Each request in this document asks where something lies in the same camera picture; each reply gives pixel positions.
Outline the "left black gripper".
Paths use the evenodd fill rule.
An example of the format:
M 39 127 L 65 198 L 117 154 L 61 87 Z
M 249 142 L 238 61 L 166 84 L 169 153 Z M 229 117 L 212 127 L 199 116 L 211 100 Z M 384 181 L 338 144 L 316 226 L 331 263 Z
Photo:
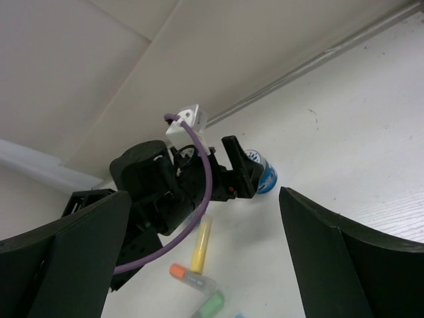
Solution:
M 227 187 L 239 198 L 252 198 L 256 191 L 248 170 L 247 158 L 236 136 L 221 139 L 232 170 L 224 173 Z M 140 143 L 114 159 L 109 171 L 120 191 L 129 193 L 134 222 L 142 230 L 149 227 L 170 235 L 201 204 L 205 194 L 205 171 L 193 145 L 191 156 L 165 142 Z

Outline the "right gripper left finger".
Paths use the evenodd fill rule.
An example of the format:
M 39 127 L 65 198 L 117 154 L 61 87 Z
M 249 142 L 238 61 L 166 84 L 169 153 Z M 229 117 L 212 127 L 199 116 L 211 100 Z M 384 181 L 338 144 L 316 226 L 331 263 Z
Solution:
M 2 317 L 100 317 L 131 199 L 118 191 L 1 241 Z

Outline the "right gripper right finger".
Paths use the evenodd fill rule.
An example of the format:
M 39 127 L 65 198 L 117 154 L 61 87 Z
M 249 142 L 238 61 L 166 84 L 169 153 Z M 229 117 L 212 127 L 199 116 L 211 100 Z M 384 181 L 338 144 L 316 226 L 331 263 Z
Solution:
M 306 317 L 423 316 L 423 244 L 362 225 L 289 187 L 279 203 Z

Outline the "blue-lidded small jar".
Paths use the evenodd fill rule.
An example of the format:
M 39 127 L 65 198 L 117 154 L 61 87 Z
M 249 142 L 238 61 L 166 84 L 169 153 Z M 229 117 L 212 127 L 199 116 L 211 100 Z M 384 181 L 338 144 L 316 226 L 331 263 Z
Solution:
M 272 165 L 261 155 L 259 152 L 253 149 L 245 150 L 244 153 L 247 157 L 257 164 L 260 164 L 264 171 L 262 172 L 259 182 L 257 194 L 265 194 L 271 191 L 277 183 L 278 175 Z

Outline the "yellow highlighter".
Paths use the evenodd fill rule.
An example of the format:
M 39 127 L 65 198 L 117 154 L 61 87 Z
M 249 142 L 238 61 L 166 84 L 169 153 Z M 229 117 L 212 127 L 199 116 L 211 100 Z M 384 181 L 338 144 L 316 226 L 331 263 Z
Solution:
M 193 254 L 191 258 L 190 270 L 192 272 L 195 272 L 198 274 L 203 273 L 205 258 L 207 254 L 207 247 L 208 247 L 208 242 L 209 242 L 209 237 L 211 232 L 211 226 L 212 226 L 212 218 L 204 214 L 199 224 L 197 240 L 196 240 L 195 248 L 193 250 Z

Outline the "black two-compartment organizer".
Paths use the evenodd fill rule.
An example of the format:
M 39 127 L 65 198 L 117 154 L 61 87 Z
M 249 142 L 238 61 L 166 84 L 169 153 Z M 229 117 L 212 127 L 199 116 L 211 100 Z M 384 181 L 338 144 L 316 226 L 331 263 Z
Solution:
M 84 207 L 87 207 L 104 197 L 107 197 L 115 193 L 115 190 L 112 189 L 93 189 L 87 191 L 76 191 L 70 196 L 70 199 L 62 213 L 62 217 L 67 217 Z

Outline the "orange highlighter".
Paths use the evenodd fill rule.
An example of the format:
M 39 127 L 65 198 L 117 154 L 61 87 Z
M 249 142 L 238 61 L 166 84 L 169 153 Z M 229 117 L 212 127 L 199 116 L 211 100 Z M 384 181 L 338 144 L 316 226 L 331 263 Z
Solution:
M 170 266 L 169 273 L 173 278 L 205 295 L 213 293 L 217 287 L 215 280 L 212 280 L 202 274 L 192 272 L 186 267 L 176 263 Z

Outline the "green highlighter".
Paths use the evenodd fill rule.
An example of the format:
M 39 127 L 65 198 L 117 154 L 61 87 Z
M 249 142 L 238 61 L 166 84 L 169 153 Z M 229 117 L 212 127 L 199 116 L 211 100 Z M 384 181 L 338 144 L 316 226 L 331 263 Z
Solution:
M 225 305 L 225 297 L 222 291 L 217 290 L 211 295 L 191 316 L 191 318 L 213 318 Z

